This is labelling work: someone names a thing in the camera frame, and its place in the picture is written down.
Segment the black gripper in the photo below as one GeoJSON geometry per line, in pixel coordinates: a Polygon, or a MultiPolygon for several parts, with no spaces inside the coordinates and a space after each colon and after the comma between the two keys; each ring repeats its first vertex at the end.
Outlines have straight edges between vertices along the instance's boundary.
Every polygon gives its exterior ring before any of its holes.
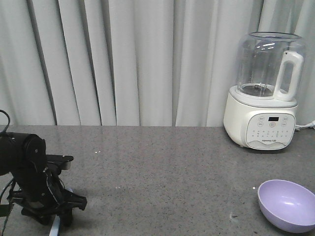
{"type": "Polygon", "coordinates": [[[28,216],[42,225],[48,225],[53,215],[61,219],[61,223],[69,227],[72,224],[72,209],[85,210],[87,198],[66,190],[59,174],[69,169],[73,156],[51,155],[36,160],[36,164],[23,160],[10,170],[13,184],[7,199],[20,205],[21,214],[28,216]]]}

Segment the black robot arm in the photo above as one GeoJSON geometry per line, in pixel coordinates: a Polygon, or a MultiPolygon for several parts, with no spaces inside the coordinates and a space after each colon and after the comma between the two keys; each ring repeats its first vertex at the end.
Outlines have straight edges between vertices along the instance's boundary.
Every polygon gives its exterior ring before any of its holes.
{"type": "Polygon", "coordinates": [[[5,133],[0,136],[0,174],[11,173],[20,189],[10,189],[8,200],[22,207],[21,214],[47,225],[57,215],[64,226],[72,210],[84,210],[87,199],[63,186],[59,174],[70,168],[73,156],[46,153],[45,140],[36,134],[5,133]]]}

